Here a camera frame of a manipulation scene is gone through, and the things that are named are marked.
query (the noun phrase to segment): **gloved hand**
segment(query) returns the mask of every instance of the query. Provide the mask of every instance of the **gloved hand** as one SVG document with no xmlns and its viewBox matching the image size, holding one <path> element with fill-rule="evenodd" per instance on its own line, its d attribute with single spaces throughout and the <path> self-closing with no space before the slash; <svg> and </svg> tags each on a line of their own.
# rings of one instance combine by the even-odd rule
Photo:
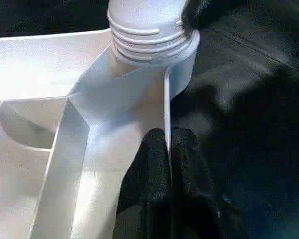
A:
<svg viewBox="0 0 299 239">
<path fill-rule="evenodd" d="M 171 166 L 172 174 L 164 132 L 151 130 L 123 178 L 113 239 L 248 238 L 190 130 L 173 130 Z"/>
<path fill-rule="evenodd" d="M 186 30 L 203 29 L 246 0 L 187 0 L 182 13 Z"/>
</svg>

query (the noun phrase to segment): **white plastic part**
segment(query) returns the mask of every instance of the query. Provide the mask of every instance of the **white plastic part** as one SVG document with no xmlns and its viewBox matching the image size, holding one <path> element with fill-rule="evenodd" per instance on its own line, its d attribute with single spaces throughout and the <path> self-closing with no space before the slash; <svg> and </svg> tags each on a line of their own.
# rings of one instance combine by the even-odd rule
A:
<svg viewBox="0 0 299 239">
<path fill-rule="evenodd" d="M 185 3 L 186 0 L 110 0 L 113 52 L 131 64 L 172 64 L 192 40 L 185 36 L 181 21 Z"/>
<path fill-rule="evenodd" d="M 152 20 L 160 37 L 171 36 L 168 23 L 179 20 L 184 1 L 144 4 L 170 13 L 165 27 L 158 15 Z M 110 2 L 112 9 L 118 5 Z M 118 21 L 117 12 L 111 14 Z M 147 30 L 150 14 L 143 17 Z M 189 83 L 199 33 L 177 54 L 153 53 L 152 61 L 113 52 L 110 39 L 109 30 L 0 39 L 0 100 L 9 99 L 0 109 L 0 239 L 110 239 L 121 180 L 142 137 L 163 128 L 170 148 L 170 99 Z M 9 83 L 13 90 L 3 91 Z M 29 99 L 51 96 L 65 99 Z M 55 110 L 47 111 L 49 104 Z"/>
</svg>

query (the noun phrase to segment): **black surface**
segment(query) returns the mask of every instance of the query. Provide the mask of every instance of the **black surface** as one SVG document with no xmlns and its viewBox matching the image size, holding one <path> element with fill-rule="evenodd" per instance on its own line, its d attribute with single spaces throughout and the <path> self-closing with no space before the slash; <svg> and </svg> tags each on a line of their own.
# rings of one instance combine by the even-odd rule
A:
<svg viewBox="0 0 299 239">
<path fill-rule="evenodd" d="M 0 37 L 106 29 L 108 0 L 2 0 Z"/>
</svg>

